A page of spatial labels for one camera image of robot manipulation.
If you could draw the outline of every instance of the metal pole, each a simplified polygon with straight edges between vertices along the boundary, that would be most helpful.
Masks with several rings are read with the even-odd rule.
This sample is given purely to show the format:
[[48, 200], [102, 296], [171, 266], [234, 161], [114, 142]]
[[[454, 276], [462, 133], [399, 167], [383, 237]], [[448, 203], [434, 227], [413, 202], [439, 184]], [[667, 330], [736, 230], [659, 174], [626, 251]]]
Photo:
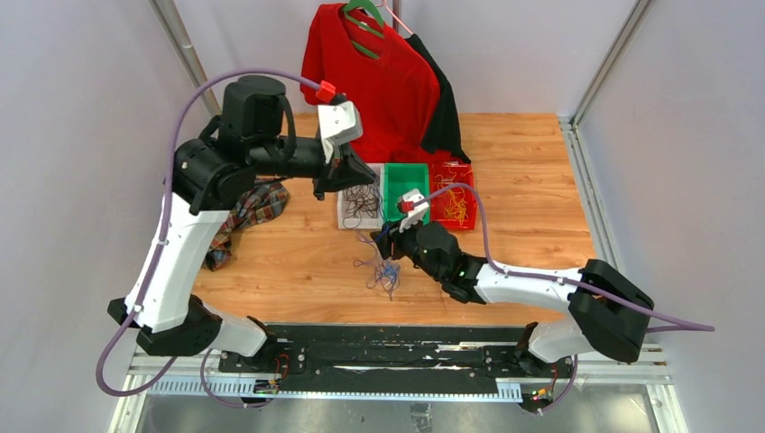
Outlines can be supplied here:
[[635, 2], [635, 6], [632, 8], [630, 16], [627, 17], [627, 21], [624, 23], [622, 30], [613, 42], [608, 54], [606, 54], [603, 64], [601, 64], [600, 69], [595, 73], [593, 81], [590, 83], [590, 87], [585, 92], [574, 115], [571, 117], [571, 124], [575, 128], [584, 122], [585, 117], [587, 117], [587, 114], [593, 105], [595, 96], [598, 94], [606, 78], [611, 73], [613, 66], [622, 56], [622, 53], [630, 43], [632, 36], [637, 32], [643, 18], [645, 18], [645, 15], [652, 4], [653, 0], [637, 0]]
[[[191, 78], [191, 83], [196, 88], [207, 82], [207, 74], [202, 68], [194, 44], [191, 43], [189, 34], [186, 32], [186, 26], [180, 19], [178, 8], [173, 0], [148, 0], [149, 5], [154, 9], [157, 19], [160, 20], [162, 28], [167, 33], [172, 42], [172, 47], [178, 53], [180, 62], [186, 69]], [[220, 114], [220, 105], [217, 102], [212, 90], [208, 90], [202, 95], [202, 101], [205, 104], [210, 115]]]
[[[393, 13], [396, 14], [396, 16], [401, 19], [401, 0], [393, 0]], [[393, 30], [395, 30], [397, 33], [399, 32], [399, 22], [396, 20], [393, 20]]]

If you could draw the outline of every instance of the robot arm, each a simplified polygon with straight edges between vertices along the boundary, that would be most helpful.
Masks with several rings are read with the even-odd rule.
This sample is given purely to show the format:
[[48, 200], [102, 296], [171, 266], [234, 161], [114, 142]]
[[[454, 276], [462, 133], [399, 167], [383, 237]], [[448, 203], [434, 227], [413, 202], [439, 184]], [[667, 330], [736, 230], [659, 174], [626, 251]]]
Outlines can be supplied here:
[[[419, 192], [402, 198], [403, 202], [421, 200]], [[456, 238], [440, 223], [423, 224], [427, 203], [419, 206], [405, 209], [407, 216], [402, 220], [371, 234], [383, 259], [408, 257], [460, 302], [513, 302], [566, 315], [558, 322], [527, 325], [513, 354], [515, 359], [508, 361], [532, 375], [564, 356], [593, 351], [620, 362], [637, 361], [649, 317], [569, 283], [587, 281], [653, 309], [653, 301], [608, 263], [590, 260], [582, 269], [564, 270], [492, 266], [485, 257], [461, 251]]]
[[[256, 176], [313, 179], [318, 199], [325, 192], [373, 183], [374, 172], [349, 145], [362, 133], [353, 103], [337, 99], [333, 105], [320, 106], [318, 137], [297, 137], [285, 92], [280, 81], [262, 76], [229, 84], [221, 116], [175, 152], [167, 244], [132, 323], [140, 328], [137, 341], [147, 354], [188, 356], [215, 348], [239, 354], [248, 363], [259, 364], [261, 359], [269, 363], [276, 342], [263, 324], [219, 312], [191, 295], [212, 238]], [[281, 136], [284, 115], [289, 133]], [[422, 199], [416, 190], [403, 197], [405, 202]], [[527, 326], [514, 354], [524, 371], [535, 374], [563, 356], [593, 350], [618, 361], [637, 359], [648, 317], [596, 299], [564, 281], [595, 281], [598, 287], [652, 309], [650, 298], [607, 263], [590, 261], [582, 270], [559, 271], [492, 267], [486, 258], [463, 253], [441, 224], [423, 225], [427, 210], [427, 203], [407, 209], [401, 221], [386, 224], [384, 235], [373, 234], [383, 258], [409, 257], [460, 302], [515, 302], [568, 315], [552, 324]], [[136, 310], [140, 282], [152, 268], [156, 247], [152, 245], [131, 293], [109, 304], [108, 312], [118, 323]], [[534, 272], [548, 280], [507, 271]]]
[[[175, 152], [167, 243], [132, 324], [141, 329], [137, 342], [147, 354], [189, 356], [214, 348], [256, 358], [269, 340], [274, 342], [257, 320], [217, 311], [191, 295], [213, 237], [256, 176], [313, 179], [317, 199], [374, 182], [374, 172], [349, 144], [362, 134], [354, 104], [337, 98], [333, 105], [320, 106], [318, 137], [297, 137], [285, 92], [280, 81], [263, 76], [229, 84], [222, 115]], [[286, 136], [279, 135], [282, 115], [288, 122]], [[159, 227], [133, 290], [109, 304], [118, 323], [135, 307], [156, 239]]]

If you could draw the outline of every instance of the orange wire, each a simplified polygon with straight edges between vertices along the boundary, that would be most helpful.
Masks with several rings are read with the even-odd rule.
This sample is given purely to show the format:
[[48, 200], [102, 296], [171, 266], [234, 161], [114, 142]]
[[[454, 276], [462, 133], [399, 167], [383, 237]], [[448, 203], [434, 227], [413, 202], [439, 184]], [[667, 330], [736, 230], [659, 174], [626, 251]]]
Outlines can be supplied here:
[[461, 193], [459, 200], [453, 189], [449, 190], [449, 205], [444, 208], [444, 217], [455, 219], [462, 225], [467, 218], [467, 204], [465, 203], [465, 193]]
[[284, 365], [284, 373], [281, 375], [281, 378], [284, 379], [287, 377], [287, 372], [290, 370], [290, 357], [285, 354], [280, 354], [279, 357], [287, 359], [287, 363]]

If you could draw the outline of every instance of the pink hanger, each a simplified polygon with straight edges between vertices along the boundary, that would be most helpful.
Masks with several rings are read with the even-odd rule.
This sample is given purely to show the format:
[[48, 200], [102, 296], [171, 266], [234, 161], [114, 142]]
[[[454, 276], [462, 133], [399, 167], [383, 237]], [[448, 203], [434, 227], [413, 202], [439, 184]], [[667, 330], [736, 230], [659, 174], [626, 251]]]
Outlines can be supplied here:
[[385, 9], [388, 9], [388, 12], [391, 13], [391, 16], [393, 17], [393, 19], [396, 20], [397, 23], [401, 24], [401, 27], [403, 27], [404, 30], [409, 32], [409, 34], [414, 34], [413, 31], [409, 30], [409, 27], [406, 26], [404, 21], [400, 20], [399, 17], [393, 13], [393, 10], [391, 9], [391, 7], [388, 6], [388, 0], [382, 0], [382, 3], [380, 3], [377, 7], [383, 7], [383, 6], [385, 6]]

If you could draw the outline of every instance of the red shirt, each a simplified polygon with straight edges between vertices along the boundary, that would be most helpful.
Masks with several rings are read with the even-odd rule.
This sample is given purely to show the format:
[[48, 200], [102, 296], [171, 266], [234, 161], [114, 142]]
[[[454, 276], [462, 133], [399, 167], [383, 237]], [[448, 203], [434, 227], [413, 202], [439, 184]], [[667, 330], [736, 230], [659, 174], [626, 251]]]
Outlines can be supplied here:
[[[311, 23], [302, 75], [322, 79], [345, 93], [361, 114], [364, 135], [352, 142], [366, 162], [437, 162], [448, 152], [431, 155], [419, 147], [440, 98], [440, 88], [429, 64], [390, 26], [384, 38], [348, 22], [346, 4], [320, 5]], [[357, 11], [352, 16], [379, 26]], [[359, 52], [351, 40], [380, 56]], [[301, 87], [306, 102], [321, 104], [315, 90]]]

